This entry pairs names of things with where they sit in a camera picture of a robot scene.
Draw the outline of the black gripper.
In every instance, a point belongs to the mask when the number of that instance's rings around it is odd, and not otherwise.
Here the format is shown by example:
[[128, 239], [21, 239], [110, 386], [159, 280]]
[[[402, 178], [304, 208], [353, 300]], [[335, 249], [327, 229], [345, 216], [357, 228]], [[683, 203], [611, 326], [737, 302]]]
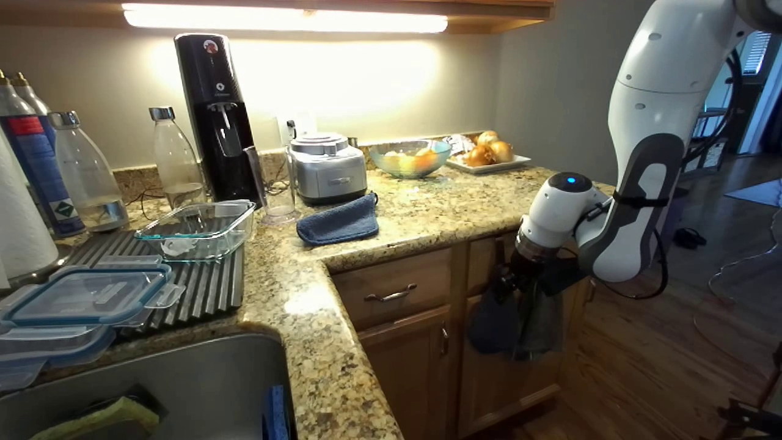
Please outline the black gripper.
[[524, 321], [545, 300], [566, 294], [586, 272], [573, 252], [545, 252], [540, 260], [519, 249], [496, 246], [496, 269], [490, 280], [490, 302], [517, 310]]

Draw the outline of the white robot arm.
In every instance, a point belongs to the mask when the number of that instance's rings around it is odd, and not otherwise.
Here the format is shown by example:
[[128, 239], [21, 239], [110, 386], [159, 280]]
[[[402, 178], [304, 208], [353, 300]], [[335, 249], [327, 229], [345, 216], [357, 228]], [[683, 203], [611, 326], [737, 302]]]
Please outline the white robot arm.
[[605, 194], [575, 172], [551, 175], [517, 233], [485, 306], [527, 318], [540, 296], [585, 276], [623, 283], [662, 255], [667, 216], [704, 98], [750, 31], [782, 31], [782, 0], [652, 0], [610, 98], [619, 183]]

